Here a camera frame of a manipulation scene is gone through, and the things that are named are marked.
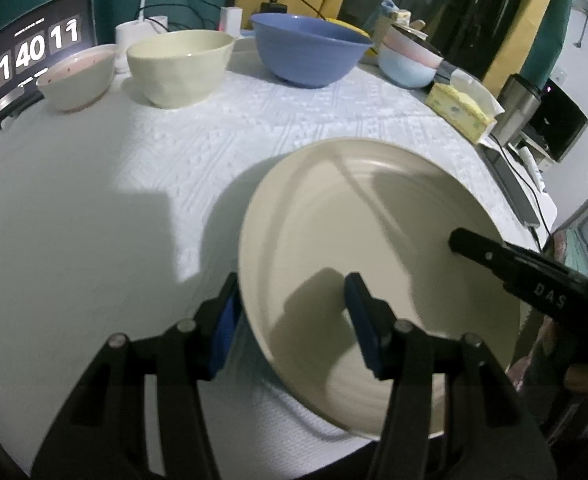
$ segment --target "plate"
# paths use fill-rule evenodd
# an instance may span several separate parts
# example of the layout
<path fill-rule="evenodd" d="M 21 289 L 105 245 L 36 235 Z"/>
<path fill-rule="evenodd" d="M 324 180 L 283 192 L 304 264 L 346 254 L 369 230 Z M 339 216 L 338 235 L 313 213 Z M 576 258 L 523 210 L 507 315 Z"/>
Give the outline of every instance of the plate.
<path fill-rule="evenodd" d="M 391 381 L 365 367 L 344 307 L 344 276 L 355 271 L 397 317 L 450 338 L 476 332 L 509 364 L 519 300 L 450 251 L 457 227 L 501 239 L 458 180 L 386 142 L 312 144 L 264 177 L 241 231 L 241 294 L 261 351 L 302 404 L 352 433 L 381 434 Z M 442 431 L 443 395 L 436 381 L 432 433 Z"/>

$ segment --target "yellow tissue box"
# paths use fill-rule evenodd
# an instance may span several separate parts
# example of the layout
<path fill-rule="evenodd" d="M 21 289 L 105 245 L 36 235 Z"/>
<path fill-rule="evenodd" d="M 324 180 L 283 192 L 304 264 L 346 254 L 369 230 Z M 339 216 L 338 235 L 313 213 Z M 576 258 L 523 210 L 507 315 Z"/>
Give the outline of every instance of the yellow tissue box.
<path fill-rule="evenodd" d="M 450 85 L 435 83 L 425 104 L 474 144 L 496 125 L 496 119 L 485 114 L 474 99 Z"/>

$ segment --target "bolt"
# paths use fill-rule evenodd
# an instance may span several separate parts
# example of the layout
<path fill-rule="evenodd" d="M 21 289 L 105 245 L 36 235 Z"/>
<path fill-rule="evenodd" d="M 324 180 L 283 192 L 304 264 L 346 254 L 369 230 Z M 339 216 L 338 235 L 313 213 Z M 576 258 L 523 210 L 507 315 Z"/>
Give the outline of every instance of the bolt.
<path fill-rule="evenodd" d="M 414 325 L 407 319 L 397 319 L 394 322 L 394 330 L 400 332 L 401 334 L 409 334 L 413 328 Z"/>
<path fill-rule="evenodd" d="M 473 346 L 474 348 L 478 348 L 483 343 L 483 340 L 481 339 L 481 337 L 477 334 L 472 333 L 472 332 L 466 333 L 465 337 L 463 339 L 465 340 L 465 342 L 468 345 Z"/>
<path fill-rule="evenodd" d="M 110 348 L 116 349 L 122 347 L 127 340 L 128 338 L 125 334 L 116 333 L 110 336 L 110 338 L 107 340 L 107 344 L 110 346 Z"/>
<path fill-rule="evenodd" d="M 176 329 L 183 334 L 189 334 L 196 329 L 196 322 L 191 317 L 186 317 L 176 324 Z"/>

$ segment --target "white textured fabric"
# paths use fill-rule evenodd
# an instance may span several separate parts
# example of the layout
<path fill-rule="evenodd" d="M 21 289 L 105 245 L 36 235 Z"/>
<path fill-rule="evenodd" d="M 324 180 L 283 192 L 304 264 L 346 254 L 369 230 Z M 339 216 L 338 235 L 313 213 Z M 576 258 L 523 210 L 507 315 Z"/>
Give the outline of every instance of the white textured fabric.
<path fill-rule="evenodd" d="M 374 69 L 297 89 L 243 52 L 189 108 L 152 108 L 119 79 L 90 108 L 40 102 L 0 133 L 0 441 L 24 469 L 107 336 L 157 335 L 218 293 L 263 175 L 339 136 L 426 156 L 506 240 L 533 247 L 474 148 Z M 199 388 L 226 480 L 294 478 L 364 444 L 283 390 L 244 320 L 227 367 Z"/>

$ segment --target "tablecloth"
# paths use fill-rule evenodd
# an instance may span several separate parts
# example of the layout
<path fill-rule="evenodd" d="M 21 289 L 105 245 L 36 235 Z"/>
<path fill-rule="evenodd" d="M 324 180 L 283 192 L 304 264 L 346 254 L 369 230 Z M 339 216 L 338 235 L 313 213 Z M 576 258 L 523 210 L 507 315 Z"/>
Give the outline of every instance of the tablecloth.
<path fill-rule="evenodd" d="M 24 111 L 0 133 L 0 441 L 10 455 L 29 470 L 107 336 L 157 335 L 218 293 L 236 270 L 252 192 L 310 142 L 369 137 L 426 156 L 504 239 L 533 248 L 474 147 L 421 99 L 371 67 L 292 88 L 251 51 L 232 56 L 206 101 L 180 110 L 151 107 L 119 77 L 78 113 L 47 102 Z M 283 389 L 244 319 L 226 368 L 199 389 L 224 479 L 294 478 L 365 444 Z M 158 449 L 150 455 L 159 470 Z"/>

